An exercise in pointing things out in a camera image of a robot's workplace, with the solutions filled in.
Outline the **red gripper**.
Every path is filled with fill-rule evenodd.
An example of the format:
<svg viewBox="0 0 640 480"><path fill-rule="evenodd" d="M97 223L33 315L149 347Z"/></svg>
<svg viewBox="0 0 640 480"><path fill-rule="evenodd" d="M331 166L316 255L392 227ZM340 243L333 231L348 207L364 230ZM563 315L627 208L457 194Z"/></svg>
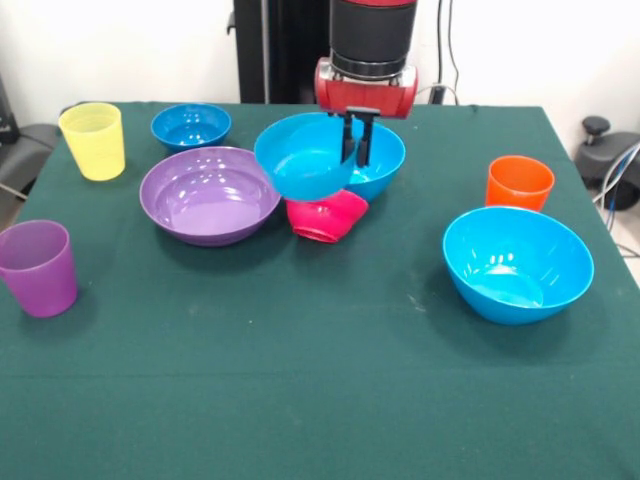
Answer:
<svg viewBox="0 0 640 480"><path fill-rule="evenodd" d="M314 79L315 95L319 108L326 112L343 114L341 162L345 163L356 150L352 133L354 116L363 123L359 140L357 166L368 167L373 135L374 114L356 114L348 108L377 110L381 117L407 118L418 89L418 71L405 66L390 79L364 81L342 76L333 68L328 57L319 59Z"/></svg>

